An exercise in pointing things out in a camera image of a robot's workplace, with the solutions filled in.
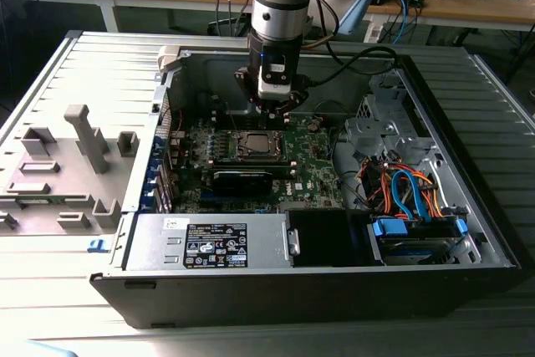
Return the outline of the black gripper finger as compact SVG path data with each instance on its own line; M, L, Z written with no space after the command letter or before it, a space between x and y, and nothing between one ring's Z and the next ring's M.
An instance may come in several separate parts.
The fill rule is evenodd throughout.
M234 73L234 77L248 102L254 105L254 109L260 115L268 117L270 113L269 104L267 101L260 99L258 94L258 71L252 67L241 67Z
M276 121L283 121L291 111L303 105L308 97L309 93L307 90L292 91L286 100L276 101L274 106L274 119Z

